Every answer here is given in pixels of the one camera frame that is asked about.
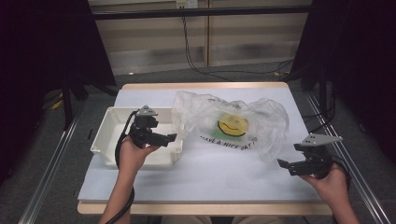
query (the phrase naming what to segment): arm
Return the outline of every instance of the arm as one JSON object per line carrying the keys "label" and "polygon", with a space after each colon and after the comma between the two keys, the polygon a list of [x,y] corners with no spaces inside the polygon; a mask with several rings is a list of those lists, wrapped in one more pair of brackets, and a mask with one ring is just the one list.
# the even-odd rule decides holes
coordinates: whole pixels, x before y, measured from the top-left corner
{"label": "arm", "polygon": [[[137,171],[143,166],[147,155],[158,148],[155,146],[139,148],[134,145],[130,136],[124,139],[120,148],[119,175],[99,223],[108,222],[124,207],[132,192]],[[129,223],[129,218],[130,211],[127,211],[117,223]]]}
{"label": "arm", "polygon": [[359,223],[347,195],[347,178],[336,164],[323,179],[315,179],[311,175],[302,175],[300,178],[314,187],[323,202],[332,209],[339,224]]}

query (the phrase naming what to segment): yellow smiley face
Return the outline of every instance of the yellow smiley face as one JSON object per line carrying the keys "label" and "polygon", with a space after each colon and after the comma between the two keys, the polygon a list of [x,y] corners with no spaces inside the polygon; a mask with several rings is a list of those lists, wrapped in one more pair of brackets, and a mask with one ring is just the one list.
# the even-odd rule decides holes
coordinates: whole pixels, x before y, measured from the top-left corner
{"label": "yellow smiley face", "polygon": [[248,130],[248,121],[236,115],[223,114],[218,120],[219,129],[230,136],[243,136]]}

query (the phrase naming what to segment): human hand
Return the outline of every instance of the human hand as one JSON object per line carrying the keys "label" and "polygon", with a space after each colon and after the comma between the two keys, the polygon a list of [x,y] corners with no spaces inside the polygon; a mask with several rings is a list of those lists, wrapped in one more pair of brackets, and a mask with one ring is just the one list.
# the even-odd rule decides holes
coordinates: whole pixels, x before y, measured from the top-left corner
{"label": "human hand", "polygon": [[143,166],[146,157],[158,148],[160,147],[137,147],[132,138],[129,135],[126,136],[120,147],[120,173],[136,175],[137,171]]}
{"label": "human hand", "polygon": [[300,178],[308,182],[330,208],[340,204],[349,204],[347,178],[338,165],[333,164],[329,174],[323,179],[316,179],[312,175],[301,175]]}

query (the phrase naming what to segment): white tray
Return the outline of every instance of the white tray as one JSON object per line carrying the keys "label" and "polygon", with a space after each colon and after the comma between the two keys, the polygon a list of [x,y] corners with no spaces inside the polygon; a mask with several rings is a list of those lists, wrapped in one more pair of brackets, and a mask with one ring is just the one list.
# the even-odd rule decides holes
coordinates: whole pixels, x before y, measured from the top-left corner
{"label": "white tray", "polygon": [[[120,134],[129,115],[137,108],[109,107],[99,127],[98,134],[91,146],[91,152],[99,154],[107,166],[116,166],[115,149]],[[171,108],[153,108],[158,113],[154,118],[159,121],[158,127],[153,128],[154,133],[170,134],[172,132]],[[143,167],[169,167],[181,157],[182,140],[177,136],[175,142],[168,147],[161,147],[149,154]]]}

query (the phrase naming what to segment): clear plastic bag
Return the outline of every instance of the clear plastic bag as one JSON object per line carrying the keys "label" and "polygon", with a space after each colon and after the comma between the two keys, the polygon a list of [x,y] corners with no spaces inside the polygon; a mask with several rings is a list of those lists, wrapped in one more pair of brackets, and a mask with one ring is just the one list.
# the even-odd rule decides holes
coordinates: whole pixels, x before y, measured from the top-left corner
{"label": "clear plastic bag", "polygon": [[173,129],[184,139],[203,140],[236,149],[257,148],[263,161],[273,161],[286,139],[289,116],[282,104],[261,98],[245,104],[210,94],[179,91],[172,107]]}

